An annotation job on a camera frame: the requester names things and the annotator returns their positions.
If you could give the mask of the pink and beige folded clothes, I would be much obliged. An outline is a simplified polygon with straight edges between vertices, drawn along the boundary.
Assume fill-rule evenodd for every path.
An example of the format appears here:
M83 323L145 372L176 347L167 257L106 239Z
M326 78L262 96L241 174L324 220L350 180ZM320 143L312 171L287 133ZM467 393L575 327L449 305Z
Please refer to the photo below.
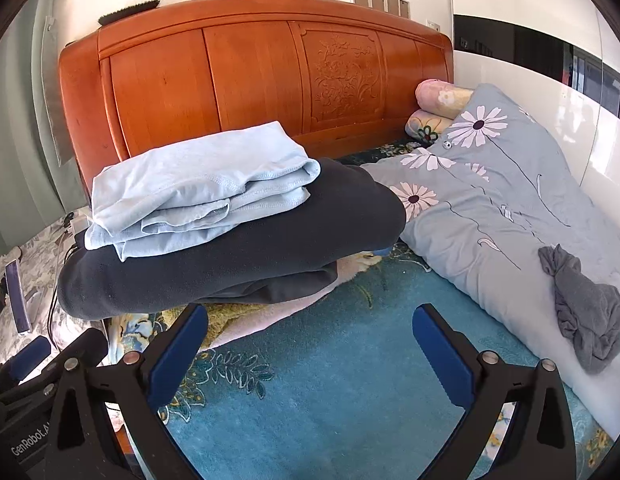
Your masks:
M262 332L271 325L316 304L357 274L372 269L383 257L372 252L341 258L337 261L337 280L310 296L277 304L206 304L208 330L199 349L205 351L235 339Z

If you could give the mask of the pink floral pillow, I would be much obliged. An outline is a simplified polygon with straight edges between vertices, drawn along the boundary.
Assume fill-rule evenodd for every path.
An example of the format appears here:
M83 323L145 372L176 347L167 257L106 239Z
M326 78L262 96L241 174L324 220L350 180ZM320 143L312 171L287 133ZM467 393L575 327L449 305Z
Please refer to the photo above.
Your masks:
M459 116L473 93L440 79L426 79L415 89L416 101L422 110L447 119Z

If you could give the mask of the dark navy folded garment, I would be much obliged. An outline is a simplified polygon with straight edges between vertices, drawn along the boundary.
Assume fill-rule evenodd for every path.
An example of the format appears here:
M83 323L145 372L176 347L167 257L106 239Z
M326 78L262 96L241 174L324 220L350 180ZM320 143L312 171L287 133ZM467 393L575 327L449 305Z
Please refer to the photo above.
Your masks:
M111 247L79 247L60 271L60 307L94 321L190 302L279 304L320 292L337 281L340 259L395 244L406 214L398 196L364 169L319 163L302 205L210 243L127 261Z

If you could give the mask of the grey crumpled garment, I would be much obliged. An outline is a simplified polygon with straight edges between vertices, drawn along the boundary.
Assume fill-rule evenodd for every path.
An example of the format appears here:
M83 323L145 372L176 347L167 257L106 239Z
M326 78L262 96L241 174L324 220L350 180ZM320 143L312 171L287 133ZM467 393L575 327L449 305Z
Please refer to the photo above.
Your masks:
M554 281L559 331L572 342L583 370L600 374L620 354L620 292L595 283L581 260L560 245L538 248L543 272Z

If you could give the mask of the teal floral bed blanket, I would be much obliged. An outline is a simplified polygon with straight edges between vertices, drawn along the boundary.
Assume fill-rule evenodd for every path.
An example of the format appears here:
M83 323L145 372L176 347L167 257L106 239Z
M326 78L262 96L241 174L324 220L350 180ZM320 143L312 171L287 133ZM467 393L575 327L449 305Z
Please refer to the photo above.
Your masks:
M414 150L404 140L340 163L368 172L373 162ZM200 350L160 416L208 479L416 477L459 418L412 335L412 314L422 302L477 347L509 363L538 361L402 241L316 304L262 332ZM169 326L169 310L114 316L118 350L144 349ZM610 440L568 385L566 393L576 476L585 479Z

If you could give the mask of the grey floral bedside cloth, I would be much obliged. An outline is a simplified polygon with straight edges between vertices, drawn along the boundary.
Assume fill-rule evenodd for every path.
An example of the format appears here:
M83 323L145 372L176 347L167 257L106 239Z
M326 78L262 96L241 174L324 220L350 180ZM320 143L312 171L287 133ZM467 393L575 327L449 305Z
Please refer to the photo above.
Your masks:
M73 318L55 301L58 273L75 243L72 223L83 220L89 209L81 207L72 216L54 221L25 244L15 246L0 256L0 281L10 261L18 261L19 279L26 302L30 330L17 330L10 306L0 312L0 364L25 348L34 338L43 336L51 344L51 356L56 356L88 328L106 330L102 321L89 322Z

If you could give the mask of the light blue daisy quilt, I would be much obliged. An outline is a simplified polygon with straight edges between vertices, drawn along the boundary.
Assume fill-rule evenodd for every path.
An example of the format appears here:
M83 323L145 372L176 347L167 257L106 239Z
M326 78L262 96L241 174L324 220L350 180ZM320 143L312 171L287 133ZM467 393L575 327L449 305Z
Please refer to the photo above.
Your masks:
M430 148L373 162L398 195L403 242L501 322L564 382L611 437L620 434L620 352L593 372L561 333L555 281L538 253L558 247L620 294L620 229L580 188L554 137L493 84Z

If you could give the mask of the black brush on headboard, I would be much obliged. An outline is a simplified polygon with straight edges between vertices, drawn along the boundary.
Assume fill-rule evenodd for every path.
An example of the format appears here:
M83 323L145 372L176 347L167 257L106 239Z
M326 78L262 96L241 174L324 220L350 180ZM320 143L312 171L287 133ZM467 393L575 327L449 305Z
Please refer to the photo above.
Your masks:
M118 21L124 20L125 18L130 18L130 16L140 14L143 12L147 12L150 10L154 10L159 6L160 0L150 0L140 3L132 4L132 6L126 6L123 9L107 13L102 15L97 23L101 26L107 26L112 23L116 23Z

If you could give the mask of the light blue printed t-shirt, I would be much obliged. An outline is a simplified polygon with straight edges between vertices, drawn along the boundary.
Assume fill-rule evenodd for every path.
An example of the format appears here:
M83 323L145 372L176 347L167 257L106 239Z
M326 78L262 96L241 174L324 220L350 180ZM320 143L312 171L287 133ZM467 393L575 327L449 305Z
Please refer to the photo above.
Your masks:
M320 173L279 122L152 148L93 179L84 244L121 261L180 252L302 205Z

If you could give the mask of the orange wooden headboard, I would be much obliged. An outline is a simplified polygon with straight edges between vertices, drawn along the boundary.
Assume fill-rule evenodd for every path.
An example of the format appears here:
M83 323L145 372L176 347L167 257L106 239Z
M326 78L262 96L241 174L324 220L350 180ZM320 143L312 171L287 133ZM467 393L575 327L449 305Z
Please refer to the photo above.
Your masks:
M336 0L191 0L103 26L60 52L84 183L151 148L279 122L313 157L402 138L447 36Z

